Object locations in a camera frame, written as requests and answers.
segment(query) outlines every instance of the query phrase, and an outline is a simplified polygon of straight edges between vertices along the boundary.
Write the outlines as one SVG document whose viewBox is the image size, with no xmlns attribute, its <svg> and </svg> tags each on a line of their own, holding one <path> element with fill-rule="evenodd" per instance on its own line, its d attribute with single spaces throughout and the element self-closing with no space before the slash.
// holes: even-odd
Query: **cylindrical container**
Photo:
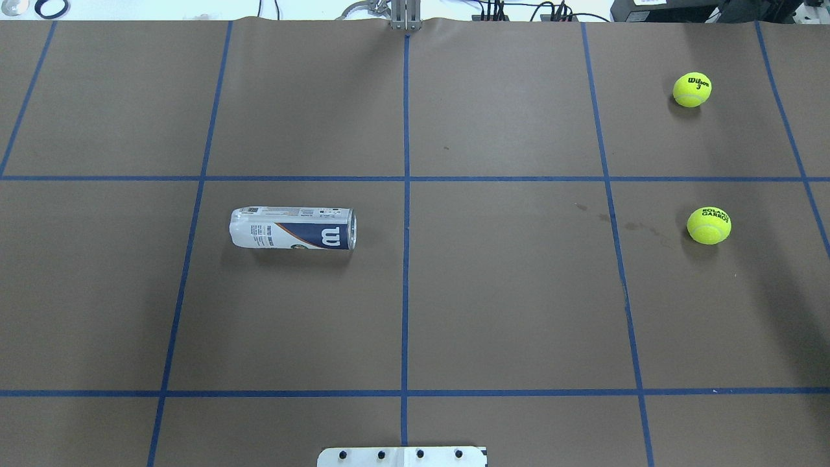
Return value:
<svg viewBox="0 0 830 467">
<path fill-rule="evenodd" d="M 234 209 L 229 230 L 243 248 L 350 250 L 358 225 L 352 209 L 249 206 Z"/>
</svg>

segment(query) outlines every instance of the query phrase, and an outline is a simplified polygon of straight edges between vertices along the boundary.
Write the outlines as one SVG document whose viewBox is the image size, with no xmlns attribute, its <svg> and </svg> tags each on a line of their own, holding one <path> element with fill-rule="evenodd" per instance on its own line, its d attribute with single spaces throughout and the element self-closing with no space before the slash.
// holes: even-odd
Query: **horizontal blue line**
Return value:
<svg viewBox="0 0 830 467">
<path fill-rule="evenodd" d="M 205 180 L 208 182 L 403 182 L 406 177 L 398 176 L 269 176 L 269 175 L 3 175 L 0 180 L 8 181 L 114 181 L 114 182 L 167 182 Z M 612 182 L 797 182 L 801 177 L 657 177 L 657 176 L 610 176 Z M 830 182 L 830 177 L 807 177 L 809 182 Z M 602 176 L 423 176 L 410 177 L 412 182 L 603 182 Z"/>
<path fill-rule="evenodd" d="M 692 387 L 617 389 L 421 389 L 410 397 L 598 397 L 598 396 L 729 396 L 773 394 L 830 394 L 830 386 L 816 387 Z M 159 397 L 160 391 L 0 390 L 0 397 Z M 167 397 L 400 397 L 400 390 L 346 391 L 167 391 Z"/>
</svg>

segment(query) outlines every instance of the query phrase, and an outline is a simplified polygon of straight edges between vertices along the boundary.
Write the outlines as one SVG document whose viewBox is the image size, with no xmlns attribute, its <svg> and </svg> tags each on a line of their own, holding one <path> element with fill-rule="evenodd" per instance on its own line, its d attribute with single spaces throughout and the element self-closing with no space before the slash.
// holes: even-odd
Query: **gray metal bracket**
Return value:
<svg viewBox="0 0 830 467">
<path fill-rule="evenodd" d="M 392 0 L 389 26 L 400 31 L 421 29 L 421 0 Z"/>
</svg>

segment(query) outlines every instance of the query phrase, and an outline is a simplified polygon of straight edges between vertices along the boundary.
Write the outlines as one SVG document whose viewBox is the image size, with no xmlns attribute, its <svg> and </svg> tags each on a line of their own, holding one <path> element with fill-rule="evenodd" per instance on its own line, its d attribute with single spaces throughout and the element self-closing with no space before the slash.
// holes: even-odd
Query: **gray table surface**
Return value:
<svg viewBox="0 0 830 467">
<path fill-rule="evenodd" d="M 0 464 L 830 465 L 828 40 L 5 22 Z M 358 247 L 234 247 L 257 204 Z"/>
</svg>

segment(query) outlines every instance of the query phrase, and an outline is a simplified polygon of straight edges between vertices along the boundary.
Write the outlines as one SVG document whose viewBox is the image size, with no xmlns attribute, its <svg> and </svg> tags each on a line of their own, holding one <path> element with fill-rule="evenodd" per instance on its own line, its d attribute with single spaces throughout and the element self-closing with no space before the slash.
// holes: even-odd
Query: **tennis ball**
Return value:
<svg viewBox="0 0 830 467">
<path fill-rule="evenodd" d="M 697 243 L 714 245 L 729 237 L 732 220 L 723 209 L 707 206 L 691 213 L 686 221 L 686 228 Z"/>
<path fill-rule="evenodd" d="M 703 73 L 697 71 L 686 73 L 675 81 L 671 94 L 675 101 L 684 107 L 697 107 L 709 99 L 712 92 L 712 81 Z"/>
</svg>

